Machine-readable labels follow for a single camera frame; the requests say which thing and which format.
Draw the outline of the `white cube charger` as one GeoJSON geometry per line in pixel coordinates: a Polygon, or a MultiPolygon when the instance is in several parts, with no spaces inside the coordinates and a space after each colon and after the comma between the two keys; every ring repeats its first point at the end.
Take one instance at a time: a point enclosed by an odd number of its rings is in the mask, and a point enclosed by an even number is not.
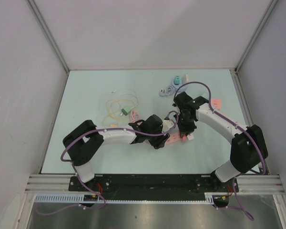
{"type": "Polygon", "coordinates": [[[192,133],[188,134],[186,137],[189,141],[194,139],[194,135],[192,133]]]}

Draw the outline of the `blue round power strip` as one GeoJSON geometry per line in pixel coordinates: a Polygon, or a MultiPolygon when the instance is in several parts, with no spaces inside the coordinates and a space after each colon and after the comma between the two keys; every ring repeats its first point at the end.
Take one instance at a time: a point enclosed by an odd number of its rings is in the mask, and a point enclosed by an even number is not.
{"type": "Polygon", "coordinates": [[[176,91],[178,91],[178,93],[185,92],[187,89],[187,86],[183,86],[183,87],[181,86],[182,84],[171,83],[166,89],[161,89],[159,92],[159,95],[161,97],[168,97],[168,96],[174,95],[176,91]]]}

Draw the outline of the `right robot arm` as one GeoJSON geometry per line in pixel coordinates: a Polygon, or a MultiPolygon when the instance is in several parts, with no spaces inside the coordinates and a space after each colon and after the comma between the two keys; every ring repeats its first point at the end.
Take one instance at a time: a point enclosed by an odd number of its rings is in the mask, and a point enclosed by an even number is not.
{"type": "Polygon", "coordinates": [[[202,96],[195,99],[186,92],[174,97],[174,104],[179,109],[178,128],[181,137],[188,136],[196,129],[200,121],[221,134],[230,144],[230,159],[211,173],[211,188],[222,191],[228,181],[239,174],[244,174],[261,163],[265,165],[268,150],[262,129],[257,125],[239,125],[215,109],[202,96]]]}

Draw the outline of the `white square adapter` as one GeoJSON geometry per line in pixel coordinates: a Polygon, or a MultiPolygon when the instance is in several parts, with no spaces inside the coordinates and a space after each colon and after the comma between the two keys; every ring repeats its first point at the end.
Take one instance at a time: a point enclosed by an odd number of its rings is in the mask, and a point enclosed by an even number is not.
{"type": "Polygon", "coordinates": [[[188,74],[184,74],[182,77],[182,84],[186,84],[189,82],[189,75],[188,74]]]}

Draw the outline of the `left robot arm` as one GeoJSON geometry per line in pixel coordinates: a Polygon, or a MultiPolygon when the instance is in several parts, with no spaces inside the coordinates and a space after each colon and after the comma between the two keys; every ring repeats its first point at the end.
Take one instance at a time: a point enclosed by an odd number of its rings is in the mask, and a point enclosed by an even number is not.
{"type": "Polygon", "coordinates": [[[169,139],[163,130],[163,120],[152,115],[121,127],[99,127],[92,120],[86,120],[63,139],[63,145],[79,176],[79,185],[84,190],[92,190],[96,185],[92,169],[92,157],[102,145],[140,144],[148,141],[154,149],[163,148],[169,139]]]}

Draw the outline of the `pink cube socket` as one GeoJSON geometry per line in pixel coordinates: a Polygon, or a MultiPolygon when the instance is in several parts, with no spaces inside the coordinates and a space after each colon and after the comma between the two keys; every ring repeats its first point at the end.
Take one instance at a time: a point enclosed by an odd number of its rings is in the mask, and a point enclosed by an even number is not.
{"type": "Polygon", "coordinates": [[[221,110],[222,108],[222,100],[221,99],[211,99],[211,105],[216,110],[221,110]]]}

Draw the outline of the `teal charger plug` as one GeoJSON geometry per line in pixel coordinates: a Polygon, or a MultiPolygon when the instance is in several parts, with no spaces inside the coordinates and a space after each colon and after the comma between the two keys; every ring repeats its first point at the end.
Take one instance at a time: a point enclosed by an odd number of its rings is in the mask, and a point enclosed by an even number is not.
{"type": "Polygon", "coordinates": [[[173,79],[173,85],[179,86],[181,83],[182,83],[182,80],[180,76],[175,76],[175,78],[173,79]]]}

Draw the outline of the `pink power strip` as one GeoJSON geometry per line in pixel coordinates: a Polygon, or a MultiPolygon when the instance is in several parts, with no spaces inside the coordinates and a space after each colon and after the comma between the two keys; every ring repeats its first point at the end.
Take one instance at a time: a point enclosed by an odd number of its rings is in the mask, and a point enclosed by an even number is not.
{"type": "Polygon", "coordinates": [[[181,139],[182,137],[180,136],[179,132],[171,133],[170,137],[166,140],[164,145],[166,146],[176,142],[183,142],[181,139]]]}

